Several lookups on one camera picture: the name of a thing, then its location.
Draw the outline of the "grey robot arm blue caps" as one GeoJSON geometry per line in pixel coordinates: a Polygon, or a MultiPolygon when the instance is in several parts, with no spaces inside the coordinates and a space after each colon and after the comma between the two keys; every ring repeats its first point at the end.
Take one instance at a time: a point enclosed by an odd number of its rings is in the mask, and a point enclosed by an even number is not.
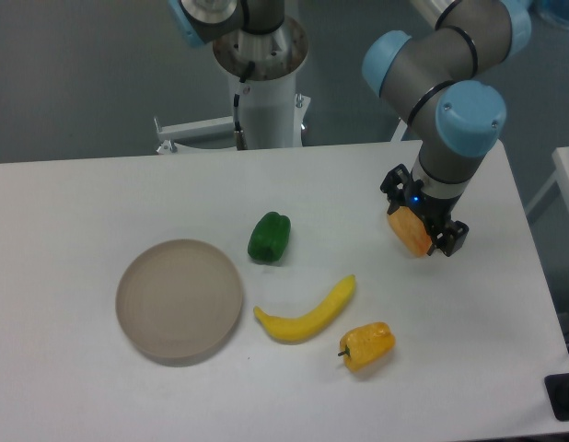
{"type": "MultiPolygon", "coordinates": [[[[367,50],[362,75],[422,140],[411,168],[390,170],[381,184],[388,221],[416,256],[452,255],[468,235],[453,218],[462,193],[505,124],[501,95],[477,75],[529,41],[531,23],[518,1],[419,1],[433,32],[417,40],[393,30],[367,50]]],[[[238,150],[291,147],[296,73],[308,39],[281,1],[173,1],[183,38],[210,45],[230,84],[238,150]]]]}

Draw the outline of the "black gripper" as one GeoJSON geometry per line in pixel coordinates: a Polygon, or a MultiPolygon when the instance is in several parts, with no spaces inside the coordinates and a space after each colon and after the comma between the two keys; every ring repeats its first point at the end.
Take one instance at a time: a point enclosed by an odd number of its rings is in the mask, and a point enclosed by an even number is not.
{"type": "Polygon", "coordinates": [[[461,221],[452,220],[452,211],[460,199],[459,195],[438,198],[425,193],[424,182],[410,177],[410,172],[403,164],[387,173],[380,190],[387,196],[388,215],[404,206],[424,223],[431,239],[426,253],[428,256],[439,250],[450,257],[461,249],[470,228],[461,221]]]}

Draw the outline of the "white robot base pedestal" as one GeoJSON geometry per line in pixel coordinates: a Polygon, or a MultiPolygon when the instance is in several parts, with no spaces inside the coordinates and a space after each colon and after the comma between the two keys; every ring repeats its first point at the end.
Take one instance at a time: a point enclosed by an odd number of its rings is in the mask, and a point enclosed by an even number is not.
{"type": "Polygon", "coordinates": [[[228,84],[231,114],[162,126],[155,121],[160,155],[301,147],[311,98],[296,76],[308,58],[308,37],[286,16],[270,34],[234,31],[213,42],[228,84]]]}

